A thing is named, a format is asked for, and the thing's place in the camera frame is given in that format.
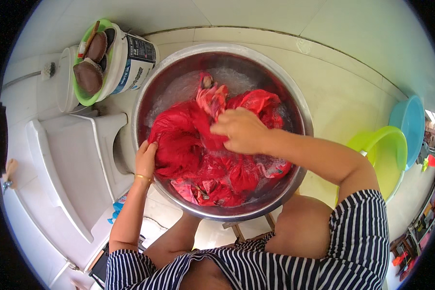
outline right hand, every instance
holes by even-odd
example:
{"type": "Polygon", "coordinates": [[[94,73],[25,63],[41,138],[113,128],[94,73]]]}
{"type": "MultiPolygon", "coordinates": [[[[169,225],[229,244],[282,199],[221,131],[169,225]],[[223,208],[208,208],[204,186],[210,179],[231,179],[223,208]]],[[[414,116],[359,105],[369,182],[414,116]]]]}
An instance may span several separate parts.
{"type": "Polygon", "coordinates": [[[228,109],[220,114],[211,133],[227,136],[224,146],[241,154],[263,154],[269,129],[252,112],[245,108],[228,109]]]}

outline orange object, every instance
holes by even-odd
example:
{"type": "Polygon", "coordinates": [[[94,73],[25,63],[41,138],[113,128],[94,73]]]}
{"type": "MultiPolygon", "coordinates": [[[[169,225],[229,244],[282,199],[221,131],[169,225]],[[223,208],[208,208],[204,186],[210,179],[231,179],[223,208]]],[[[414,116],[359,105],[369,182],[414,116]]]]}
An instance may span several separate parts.
{"type": "Polygon", "coordinates": [[[425,209],[423,210],[423,215],[427,216],[427,214],[429,213],[429,211],[432,209],[432,205],[430,203],[427,204],[427,206],[425,207],[425,209]]]}
{"type": "Polygon", "coordinates": [[[394,260],[393,260],[393,266],[398,266],[399,264],[401,264],[401,262],[406,258],[406,256],[408,255],[408,252],[403,252],[402,254],[401,254],[401,256],[398,256],[398,257],[396,257],[394,260]]]}
{"type": "Polygon", "coordinates": [[[428,159],[429,159],[429,166],[435,167],[435,157],[433,157],[432,155],[429,155],[428,159]]]}

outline red fabric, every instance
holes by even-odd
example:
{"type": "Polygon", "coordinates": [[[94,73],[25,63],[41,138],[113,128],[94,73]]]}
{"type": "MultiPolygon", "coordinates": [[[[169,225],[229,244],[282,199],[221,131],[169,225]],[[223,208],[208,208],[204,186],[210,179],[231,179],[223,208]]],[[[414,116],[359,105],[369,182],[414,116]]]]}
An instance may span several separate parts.
{"type": "Polygon", "coordinates": [[[208,72],[200,73],[200,85],[196,101],[198,106],[216,122],[218,116],[225,111],[225,99],[228,93],[227,86],[223,84],[218,88],[218,83],[213,81],[212,76],[208,72]]]}
{"type": "Polygon", "coordinates": [[[255,113],[268,128],[283,126],[276,94],[254,90],[226,104],[227,92],[225,85],[218,88],[209,73],[201,73],[196,100],[176,104],[159,114],[148,138],[149,143],[158,142],[157,177],[173,180],[186,199],[191,191],[201,206],[239,206],[261,178],[269,178],[275,185],[291,168],[290,163],[270,156],[259,159],[262,163],[256,165],[253,156],[227,151],[223,144],[227,137],[210,132],[219,114],[237,107],[255,113]]]}
{"type": "Polygon", "coordinates": [[[276,112],[280,104],[279,96],[266,90],[247,91],[227,101],[228,109],[243,107],[255,113],[269,129],[281,129],[282,117],[276,112]]]}
{"type": "Polygon", "coordinates": [[[229,178],[235,192],[254,191],[259,183],[259,172],[251,156],[232,154],[224,157],[223,163],[229,171],[229,178]]]}

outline scrub brush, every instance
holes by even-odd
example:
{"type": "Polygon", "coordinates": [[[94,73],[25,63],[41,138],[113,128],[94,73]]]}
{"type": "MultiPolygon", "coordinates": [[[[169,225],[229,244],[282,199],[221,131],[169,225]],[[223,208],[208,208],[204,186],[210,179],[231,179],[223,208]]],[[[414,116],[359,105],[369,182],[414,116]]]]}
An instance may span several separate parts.
{"type": "Polygon", "coordinates": [[[4,84],[2,89],[4,90],[4,89],[8,88],[9,86],[11,86],[13,84],[16,84],[16,83],[18,83],[18,82],[20,82],[22,80],[25,80],[27,78],[32,78],[32,77],[35,77],[35,76],[38,76],[38,75],[42,75],[42,80],[47,80],[47,79],[52,78],[55,75],[56,72],[57,72],[57,65],[54,62],[46,63],[43,66],[43,69],[41,71],[32,72],[32,73],[29,73],[29,74],[27,74],[25,76],[16,78],[16,79],[14,79],[14,80],[4,84]]]}

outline striped shirt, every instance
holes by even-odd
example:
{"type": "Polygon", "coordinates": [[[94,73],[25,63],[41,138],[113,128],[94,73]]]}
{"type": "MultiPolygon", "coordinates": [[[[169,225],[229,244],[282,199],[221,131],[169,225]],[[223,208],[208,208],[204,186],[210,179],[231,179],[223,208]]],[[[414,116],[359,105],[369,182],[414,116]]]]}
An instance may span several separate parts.
{"type": "Polygon", "coordinates": [[[380,192],[358,191],[343,200],[329,220],[330,246],[322,259],[244,247],[189,252],[157,270],[150,258],[132,250],[110,254],[106,289],[179,289],[191,261],[209,258],[235,290],[381,289],[389,258],[388,223],[380,192]]]}

